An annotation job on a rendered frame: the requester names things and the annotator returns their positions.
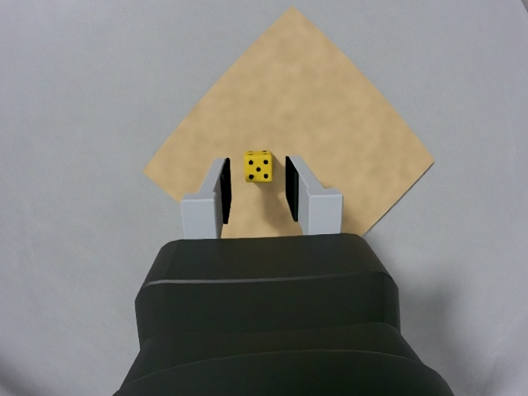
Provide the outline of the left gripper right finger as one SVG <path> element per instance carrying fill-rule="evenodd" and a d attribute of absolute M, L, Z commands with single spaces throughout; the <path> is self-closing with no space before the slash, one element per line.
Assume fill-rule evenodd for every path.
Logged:
<path fill-rule="evenodd" d="M 285 196 L 303 235 L 341 233 L 343 194 L 325 189 L 301 156 L 285 156 Z"/>

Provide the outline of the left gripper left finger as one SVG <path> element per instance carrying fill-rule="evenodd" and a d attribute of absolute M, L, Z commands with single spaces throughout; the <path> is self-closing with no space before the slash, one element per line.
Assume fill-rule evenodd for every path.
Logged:
<path fill-rule="evenodd" d="M 230 158 L 215 158 L 198 193 L 181 201 L 185 239 L 221 239 L 232 202 Z"/>

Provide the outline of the tan mat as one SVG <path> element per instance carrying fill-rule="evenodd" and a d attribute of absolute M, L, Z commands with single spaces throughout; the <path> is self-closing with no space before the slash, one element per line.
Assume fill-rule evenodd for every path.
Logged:
<path fill-rule="evenodd" d="M 246 182 L 244 153 L 270 151 L 273 180 Z M 221 238 L 303 235 L 285 156 L 343 194 L 341 233 L 362 236 L 435 161 L 364 74 L 294 6 L 210 88 L 142 171 L 180 203 L 230 158 Z"/>

